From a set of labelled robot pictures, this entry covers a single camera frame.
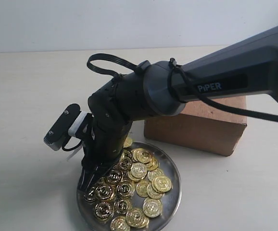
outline black cable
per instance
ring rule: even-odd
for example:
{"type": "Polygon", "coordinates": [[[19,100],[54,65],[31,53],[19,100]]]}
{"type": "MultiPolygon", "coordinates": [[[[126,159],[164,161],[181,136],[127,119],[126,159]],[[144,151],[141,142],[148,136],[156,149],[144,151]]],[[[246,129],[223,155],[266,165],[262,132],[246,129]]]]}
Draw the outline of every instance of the black cable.
{"type": "Polygon", "coordinates": [[[63,145],[62,145],[62,150],[65,151],[65,152],[73,151],[73,150],[75,150],[76,148],[79,148],[80,145],[81,145],[81,143],[82,143],[82,141],[80,141],[76,146],[74,146],[74,147],[72,147],[72,148],[65,148],[65,146],[67,145],[67,143],[66,143],[66,144],[63,144],[63,145]]]}
{"type": "Polygon", "coordinates": [[[117,73],[116,71],[103,69],[103,68],[93,65],[91,62],[95,61],[95,60],[104,60],[104,61],[116,63],[116,64],[126,67],[132,71],[135,71],[135,69],[137,67],[137,65],[132,64],[131,62],[129,62],[125,59],[121,59],[121,58],[111,55],[111,54],[98,53],[98,54],[94,54],[89,57],[89,59],[87,61],[87,67],[91,71],[94,71],[94,72],[102,74],[102,75],[110,75],[110,76],[113,76],[115,79],[120,79],[121,75],[119,73],[117,73]]]}
{"type": "Polygon", "coordinates": [[[206,103],[207,105],[209,105],[211,107],[214,107],[214,108],[217,108],[219,110],[225,111],[225,112],[238,114],[238,115],[241,115],[241,116],[249,116],[249,117],[253,117],[253,118],[278,122],[278,115],[273,115],[273,114],[263,113],[263,112],[257,112],[257,111],[251,111],[251,110],[241,109],[241,108],[237,108],[237,107],[231,107],[231,106],[227,106],[227,105],[224,105],[224,104],[221,104],[221,103],[217,103],[213,100],[210,100],[209,98],[207,98],[206,96],[204,96],[203,94],[201,94],[197,91],[197,89],[194,87],[194,85],[190,81],[192,76],[189,73],[187,73],[187,75],[188,75],[187,76],[186,73],[184,72],[184,70],[181,69],[179,66],[176,66],[174,68],[174,70],[182,75],[182,78],[183,78],[185,84],[192,91],[192,93],[195,96],[197,96],[197,98],[199,100],[206,103]]]}

